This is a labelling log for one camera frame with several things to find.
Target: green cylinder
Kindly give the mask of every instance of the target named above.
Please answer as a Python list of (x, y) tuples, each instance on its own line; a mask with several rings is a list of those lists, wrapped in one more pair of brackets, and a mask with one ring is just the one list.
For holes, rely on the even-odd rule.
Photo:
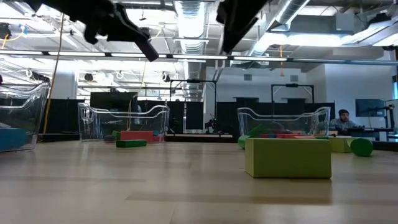
[(359, 157), (369, 157), (373, 152), (373, 143), (367, 139), (355, 139), (349, 146), (352, 152)]
[(246, 139), (248, 139), (248, 138), (253, 138), (253, 136), (245, 136), (244, 135), (244, 136), (239, 137), (238, 145), (241, 146), (242, 149), (244, 149), (244, 145), (246, 143)]

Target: lime green foam block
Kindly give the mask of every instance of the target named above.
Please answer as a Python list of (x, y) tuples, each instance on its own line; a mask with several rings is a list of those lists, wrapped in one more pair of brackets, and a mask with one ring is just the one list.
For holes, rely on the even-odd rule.
[(373, 152), (373, 143), (367, 139), (355, 139), (351, 142), (351, 150), (356, 156), (369, 157)]
[(249, 138), (245, 148), (245, 171), (255, 178), (329, 179), (329, 140)]
[(253, 138), (253, 136), (241, 136), (238, 139), (238, 145), (241, 146), (242, 149), (244, 149), (244, 145), (246, 143), (246, 139), (248, 138)]
[(268, 130), (266, 129), (266, 127), (264, 127), (264, 125), (262, 125), (262, 124), (259, 124), (252, 130), (250, 130), (246, 135), (247, 136), (255, 136), (258, 138), (258, 137), (260, 137), (261, 134), (267, 134), (267, 133), (268, 133)]
[(112, 132), (112, 136), (113, 136), (116, 140), (120, 140), (120, 132), (119, 132), (119, 131), (113, 131), (113, 132)]
[(349, 145), (355, 138), (329, 138), (331, 151), (339, 153), (350, 153)]
[(130, 148), (130, 147), (142, 147), (147, 146), (146, 140), (118, 140), (116, 141), (116, 147), (118, 148)]

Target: white wall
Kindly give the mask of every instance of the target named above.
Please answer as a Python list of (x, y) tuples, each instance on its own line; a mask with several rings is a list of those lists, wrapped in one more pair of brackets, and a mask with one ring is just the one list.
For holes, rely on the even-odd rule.
[[(390, 60), (386, 54), (380, 60)], [(320, 65), (307, 73), (309, 84), (315, 85), (315, 101), (336, 103), (336, 115), (340, 109), (350, 112), (350, 118), (358, 125), (384, 127), (384, 118), (355, 117), (355, 99), (391, 100), (394, 92), (391, 76), (394, 67), (369, 65)]]
[[(207, 80), (213, 79), (215, 69), (206, 68)], [(252, 81), (244, 81), (243, 75), (251, 74)], [(235, 102), (237, 97), (259, 98), (261, 103), (271, 102), (271, 84), (291, 83), (290, 76), (298, 75), (298, 83), (306, 84), (306, 74), (300, 69), (284, 69), (284, 77), (280, 75), (280, 69), (270, 71), (269, 69), (249, 69), (226, 68), (217, 83), (217, 102)], [(204, 122), (211, 119), (214, 114), (214, 90), (213, 86), (207, 83), (204, 92)], [(312, 101), (312, 96), (303, 88), (282, 87), (275, 95), (276, 103), (286, 103), (287, 98), (306, 98), (307, 102)]]
[(315, 102), (316, 103), (331, 103), (327, 101), (326, 97), (326, 73), (325, 65), (320, 65), (307, 73), (307, 83), (314, 85)]

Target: floor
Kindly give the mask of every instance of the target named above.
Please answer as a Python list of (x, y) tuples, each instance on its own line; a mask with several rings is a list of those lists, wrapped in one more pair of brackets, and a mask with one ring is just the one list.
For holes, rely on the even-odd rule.
[(331, 180), (252, 179), (236, 144), (42, 143), (0, 154), (0, 223), (398, 223), (398, 153)]

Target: blue object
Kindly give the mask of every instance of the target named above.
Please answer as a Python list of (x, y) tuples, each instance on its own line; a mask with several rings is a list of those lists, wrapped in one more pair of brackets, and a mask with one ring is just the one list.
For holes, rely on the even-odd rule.
[(0, 128), (0, 152), (18, 149), (27, 142), (26, 132), (21, 128)]
[(115, 137), (114, 136), (105, 136), (104, 141), (106, 142), (115, 142)]

